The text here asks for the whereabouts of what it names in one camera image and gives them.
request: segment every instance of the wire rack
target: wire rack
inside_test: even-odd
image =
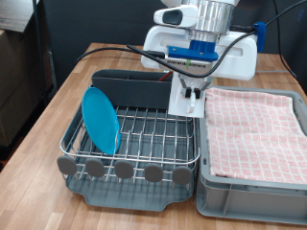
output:
[[[106,154],[95,146],[86,131],[82,117],[79,121],[72,122],[75,126],[71,124],[60,141],[59,146],[64,155],[75,159],[77,180],[84,177],[93,179],[85,167],[85,161],[89,158],[103,161],[105,182],[111,177],[117,177],[114,165],[118,160],[132,163],[131,184],[137,180],[146,180],[144,169],[149,164],[162,167],[161,182],[173,182],[172,173],[176,167],[188,167],[192,171],[196,168],[200,150],[196,149],[194,138],[195,119],[168,115],[167,110],[161,109],[115,107],[115,111],[121,132],[121,145],[115,154]]]

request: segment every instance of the plate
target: plate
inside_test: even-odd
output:
[[[83,119],[86,130],[94,144],[102,152],[113,154],[119,123],[112,103],[100,89],[90,87],[85,91]],[[116,150],[118,150],[120,142],[121,133],[119,132]]]

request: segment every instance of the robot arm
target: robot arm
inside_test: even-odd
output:
[[[192,74],[207,73],[224,49],[242,33],[230,32],[234,7],[239,0],[161,0],[170,9],[157,11],[153,20],[159,26],[150,29],[145,51],[164,54],[164,60]],[[239,41],[227,53],[212,77],[250,80],[255,73],[257,36]],[[166,67],[142,57],[147,68]],[[186,117],[204,116],[204,90],[208,78],[193,79],[174,73],[169,113]]]

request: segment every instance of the gray plastic bin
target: gray plastic bin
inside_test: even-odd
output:
[[[293,91],[219,87],[256,91],[293,98],[294,111],[307,133],[307,109]],[[197,188],[197,209],[204,216],[307,224],[307,185],[253,181],[212,176],[209,173],[205,119],[200,119],[201,162]]]

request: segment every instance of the wooden tabletop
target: wooden tabletop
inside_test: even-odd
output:
[[[115,46],[91,44],[88,50]],[[198,213],[195,196],[161,212],[92,207],[66,187],[57,166],[59,140],[91,83],[101,69],[145,69],[140,56],[99,52],[75,67],[56,97],[40,116],[6,168],[0,173],[0,229],[304,229],[257,221],[207,218]],[[259,55],[258,71],[284,70],[279,57]],[[307,97],[288,73],[257,73],[250,81],[214,79],[213,84],[294,90]]]

